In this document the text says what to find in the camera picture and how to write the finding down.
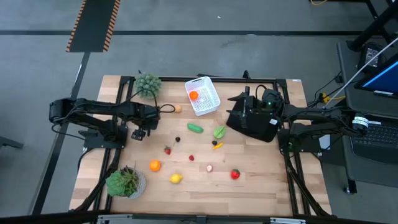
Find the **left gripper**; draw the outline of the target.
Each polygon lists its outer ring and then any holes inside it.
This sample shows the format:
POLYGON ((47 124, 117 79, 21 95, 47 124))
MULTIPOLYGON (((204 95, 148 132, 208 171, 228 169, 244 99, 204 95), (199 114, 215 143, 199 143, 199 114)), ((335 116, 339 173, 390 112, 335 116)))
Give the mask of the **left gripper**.
POLYGON ((130 121, 140 128, 132 133, 134 140, 141 141, 145 136, 150 136, 150 130, 157 129, 160 120, 160 109, 158 106, 145 104, 133 104, 126 121, 130 121))

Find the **black cloth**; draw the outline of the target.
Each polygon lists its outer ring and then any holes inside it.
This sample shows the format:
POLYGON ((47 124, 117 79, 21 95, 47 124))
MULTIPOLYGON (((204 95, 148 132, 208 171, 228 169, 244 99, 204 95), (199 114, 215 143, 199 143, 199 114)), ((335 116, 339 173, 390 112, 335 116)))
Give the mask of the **black cloth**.
POLYGON ((226 125, 251 138, 271 142, 277 134, 280 122, 269 114, 249 113, 245 128, 242 127, 241 120, 233 115, 229 116, 226 125))

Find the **white perforated plastic basket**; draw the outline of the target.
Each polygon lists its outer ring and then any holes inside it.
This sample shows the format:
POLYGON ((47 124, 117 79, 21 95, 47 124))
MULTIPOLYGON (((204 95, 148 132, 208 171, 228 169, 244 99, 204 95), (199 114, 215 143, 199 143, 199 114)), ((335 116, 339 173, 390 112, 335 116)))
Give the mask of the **white perforated plastic basket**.
POLYGON ((190 80, 185 83, 185 89, 196 116, 214 112, 221 104, 221 100, 210 77, 200 77, 190 80), (189 98, 191 91, 198 92, 197 100, 192 101, 189 98))

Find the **pale green plant in pot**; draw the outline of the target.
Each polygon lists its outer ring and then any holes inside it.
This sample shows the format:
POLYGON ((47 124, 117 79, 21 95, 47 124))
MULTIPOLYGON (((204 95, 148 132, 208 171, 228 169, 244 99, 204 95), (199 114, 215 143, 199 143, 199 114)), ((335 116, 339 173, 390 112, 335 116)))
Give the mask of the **pale green plant in pot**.
POLYGON ((136 93, 141 98, 154 98, 162 88, 161 79, 152 73, 140 73, 134 82, 136 93))

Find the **green succulent in patterned pot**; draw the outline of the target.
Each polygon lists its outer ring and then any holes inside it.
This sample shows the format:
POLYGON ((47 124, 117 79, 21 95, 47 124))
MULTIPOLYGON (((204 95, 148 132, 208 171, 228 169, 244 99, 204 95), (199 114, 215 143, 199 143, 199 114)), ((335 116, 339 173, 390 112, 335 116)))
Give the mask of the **green succulent in patterned pot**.
POLYGON ((107 192, 112 197, 139 198, 146 185, 144 174, 128 166, 116 170, 106 179, 107 192))

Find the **yellow plug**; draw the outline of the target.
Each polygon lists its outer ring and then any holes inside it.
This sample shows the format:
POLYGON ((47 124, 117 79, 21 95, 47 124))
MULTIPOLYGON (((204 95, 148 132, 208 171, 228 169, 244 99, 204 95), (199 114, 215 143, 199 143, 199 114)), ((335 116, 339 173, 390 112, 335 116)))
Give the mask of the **yellow plug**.
POLYGON ((345 96, 339 96, 339 97, 336 97, 336 98, 332 98, 332 97, 326 95, 325 93, 321 93, 320 94, 320 100, 321 100, 321 102, 323 104, 327 104, 331 100, 342 100, 342 99, 345 99, 345 98, 346 98, 345 96))

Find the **black mat with orange stripes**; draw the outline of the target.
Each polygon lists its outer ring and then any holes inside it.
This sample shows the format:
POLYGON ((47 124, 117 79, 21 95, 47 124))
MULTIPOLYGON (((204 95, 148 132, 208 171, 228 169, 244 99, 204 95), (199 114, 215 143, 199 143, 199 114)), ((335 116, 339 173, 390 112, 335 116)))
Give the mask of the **black mat with orange stripes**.
POLYGON ((66 52, 107 52, 121 0, 83 0, 66 52))

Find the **white rod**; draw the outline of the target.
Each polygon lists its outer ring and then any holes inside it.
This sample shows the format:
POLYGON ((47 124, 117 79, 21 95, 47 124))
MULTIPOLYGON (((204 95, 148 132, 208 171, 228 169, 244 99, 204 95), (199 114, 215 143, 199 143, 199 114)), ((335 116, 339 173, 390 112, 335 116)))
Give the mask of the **white rod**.
MULTIPOLYGON (((366 63, 364 66, 367 66, 372 60, 374 60, 377 56, 379 56, 380 54, 383 54, 383 52, 388 49, 390 46, 392 46, 394 43, 396 43, 398 41, 398 37, 395 38, 390 44, 388 44, 387 46, 385 46, 376 56, 374 56, 368 63, 366 63)), ((340 68, 341 68, 341 75, 342 77, 347 75, 348 72, 345 70, 345 61, 344 61, 344 56, 343 56, 343 46, 338 43, 337 44, 337 48, 338 48, 338 56, 339 56, 339 60, 340 60, 340 68)), ((340 88, 336 89, 336 91, 334 92, 334 95, 332 96, 332 98, 336 98, 340 92, 342 92, 349 84, 352 84, 354 82, 359 82, 361 79, 360 78, 356 78, 359 74, 362 73, 363 67, 362 68, 358 68, 356 67, 356 73, 349 79, 345 81, 345 84, 343 86, 341 86, 340 88)))

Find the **black chair base leg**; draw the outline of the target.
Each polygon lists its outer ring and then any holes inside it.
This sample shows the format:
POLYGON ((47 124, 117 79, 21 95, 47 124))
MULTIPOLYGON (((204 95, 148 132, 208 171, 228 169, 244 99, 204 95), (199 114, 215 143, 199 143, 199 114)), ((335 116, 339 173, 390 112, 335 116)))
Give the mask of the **black chair base leg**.
POLYGON ((23 143, 19 143, 17 141, 13 141, 11 139, 0 136, 0 148, 2 148, 3 146, 9 146, 15 149, 22 149, 23 143))

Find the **black power adapter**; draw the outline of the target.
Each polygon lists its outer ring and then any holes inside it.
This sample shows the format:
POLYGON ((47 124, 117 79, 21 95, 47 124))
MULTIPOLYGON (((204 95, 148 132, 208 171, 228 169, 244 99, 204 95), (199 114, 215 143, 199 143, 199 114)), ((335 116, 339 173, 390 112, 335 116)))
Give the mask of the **black power adapter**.
POLYGON ((376 56, 381 50, 382 50, 382 46, 377 43, 370 42, 370 43, 365 44, 363 46, 363 48, 361 49, 361 55, 360 55, 359 62, 358 62, 358 68, 363 67, 362 72, 364 72, 364 73, 369 73, 369 72, 373 72, 374 70, 376 70, 384 62, 383 54, 380 54, 379 56, 377 56, 367 66, 364 66, 364 65, 366 63, 368 63, 374 56, 376 56))

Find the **monitor with blue screen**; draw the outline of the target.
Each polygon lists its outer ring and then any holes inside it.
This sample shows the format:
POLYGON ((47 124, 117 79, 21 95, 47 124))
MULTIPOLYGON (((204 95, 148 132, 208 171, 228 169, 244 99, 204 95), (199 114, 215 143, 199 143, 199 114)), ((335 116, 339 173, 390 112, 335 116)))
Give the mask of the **monitor with blue screen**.
POLYGON ((354 87, 355 89, 370 91, 374 95, 398 98, 398 53, 375 72, 362 78, 354 87))

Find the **black stand leg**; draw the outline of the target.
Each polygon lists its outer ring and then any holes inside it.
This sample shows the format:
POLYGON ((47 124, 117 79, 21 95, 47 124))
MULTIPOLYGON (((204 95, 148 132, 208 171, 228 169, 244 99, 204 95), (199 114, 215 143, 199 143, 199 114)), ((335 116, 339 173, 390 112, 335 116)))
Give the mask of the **black stand leg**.
POLYGON ((371 0, 363 0, 369 8, 374 21, 362 31, 354 41, 347 41, 347 46, 352 51, 360 51, 363 45, 374 35, 381 35, 388 43, 392 43, 391 35, 385 30, 384 26, 392 19, 398 20, 398 0, 386 0, 387 9, 379 16, 371 2, 371 0))

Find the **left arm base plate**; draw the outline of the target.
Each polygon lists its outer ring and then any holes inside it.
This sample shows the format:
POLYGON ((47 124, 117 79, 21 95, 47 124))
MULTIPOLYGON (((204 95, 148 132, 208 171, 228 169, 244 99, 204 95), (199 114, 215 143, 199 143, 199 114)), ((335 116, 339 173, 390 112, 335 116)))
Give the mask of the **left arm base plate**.
POLYGON ((84 137, 84 147, 87 148, 124 148, 126 145, 128 127, 118 126, 118 132, 115 140, 105 140, 104 136, 97 130, 88 129, 79 131, 84 137))

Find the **black aluminium table frame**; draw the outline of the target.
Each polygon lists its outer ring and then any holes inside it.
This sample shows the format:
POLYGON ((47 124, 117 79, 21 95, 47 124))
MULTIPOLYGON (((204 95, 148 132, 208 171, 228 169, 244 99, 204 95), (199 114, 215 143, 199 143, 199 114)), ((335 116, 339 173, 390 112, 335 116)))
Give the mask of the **black aluminium table frame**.
POLYGON ((196 116, 185 89, 186 78, 165 77, 158 97, 164 107, 158 128, 142 141, 128 139, 121 151, 119 166, 141 171, 147 181, 144 193, 136 199, 111 198, 102 192, 94 209, 113 213, 143 213, 164 215, 203 215, 206 217, 240 215, 244 217, 289 217, 294 213, 313 214, 309 203, 297 192, 287 177, 285 160, 277 141, 269 143, 249 138, 232 129, 222 138, 223 146, 212 150, 213 131, 224 125, 233 102, 228 98, 240 94, 245 86, 252 92, 277 87, 288 95, 295 106, 306 105, 300 80, 214 78, 221 100, 220 107, 209 114, 196 116), (175 112, 175 105, 182 111, 175 112), (202 133, 188 130, 192 123, 204 129, 202 133), (164 152, 165 146, 171 154, 164 152), (161 162, 160 171, 152 172, 152 160, 161 162), (207 172, 207 165, 213 166, 207 172), (238 169, 239 179, 230 172, 238 169), (178 184, 169 181, 172 174, 181 174, 178 184))

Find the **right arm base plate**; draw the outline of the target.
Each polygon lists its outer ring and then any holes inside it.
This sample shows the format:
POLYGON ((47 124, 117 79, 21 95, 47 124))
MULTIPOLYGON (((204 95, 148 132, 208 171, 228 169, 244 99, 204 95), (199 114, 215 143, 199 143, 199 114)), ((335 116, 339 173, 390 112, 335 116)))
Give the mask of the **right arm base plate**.
POLYGON ((303 128, 280 129, 277 132, 279 148, 287 152, 319 152, 320 134, 312 134, 303 128))

